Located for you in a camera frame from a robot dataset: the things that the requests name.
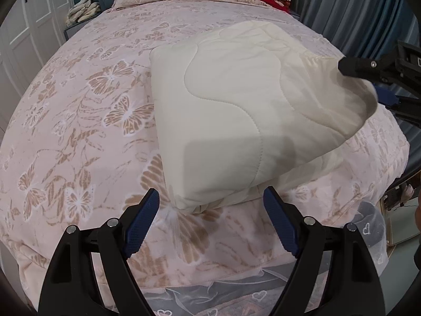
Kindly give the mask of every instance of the silver screw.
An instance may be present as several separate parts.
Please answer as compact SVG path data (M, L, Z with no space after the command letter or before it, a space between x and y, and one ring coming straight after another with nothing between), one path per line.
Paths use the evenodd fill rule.
M316 220L315 220L314 218L312 218L311 216L307 216L307 217L304 219L304 223L305 223L306 225L312 226L312 225L314 225L314 224L316 223Z
M115 227L118 225L118 219L109 219L107 221L107 226L108 227Z
M357 230L357 226L354 225L353 223L348 223L347 224L347 229L351 232L355 232Z
M67 229L66 229L66 232L69 233L69 234L72 234L75 231L76 231L76 226L74 226L74 225L71 225L71 226L67 227Z

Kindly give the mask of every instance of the curtain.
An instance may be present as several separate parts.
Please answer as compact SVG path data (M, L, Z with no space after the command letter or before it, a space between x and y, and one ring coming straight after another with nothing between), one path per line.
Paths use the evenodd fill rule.
M405 0L293 0L291 9L346 56L378 59L397 40L419 46L419 24ZM410 96L397 85L384 87ZM398 123L410 143L410 173L421 166L421 130Z

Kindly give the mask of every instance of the white heart pattern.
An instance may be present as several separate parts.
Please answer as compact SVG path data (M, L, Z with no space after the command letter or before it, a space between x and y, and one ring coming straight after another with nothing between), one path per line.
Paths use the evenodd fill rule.
M209 309L208 310L208 316L217 316L218 315L218 309Z
M157 311L158 316L173 316L173 312L171 310L162 310L159 309Z
M267 291L262 290L260 292L254 292L251 294L251 298L253 298L254 300L261 302L263 300L263 298L265 298L267 295Z
M370 224L367 223L363 229L363 234L364 235L370 235Z

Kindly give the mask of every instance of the cream comforter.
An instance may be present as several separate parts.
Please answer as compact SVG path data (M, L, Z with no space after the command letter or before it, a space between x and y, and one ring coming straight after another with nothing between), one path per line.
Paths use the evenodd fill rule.
M246 20L271 21L312 52L341 56L322 36L268 7L166 1L103 13L47 63L13 114L0 151L0 240L16 257L37 307L58 240L68 225L100 226L156 188L161 206L140 251L129 259L142 288L247 277L292 260L262 201L177 213L168 202L151 103L149 53L200 31ZM342 147L343 164L285 191L325 225L352 219L403 173L409 145L382 106ZM384 249L374 257L384 266ZM112 304L97 265L105 303Z

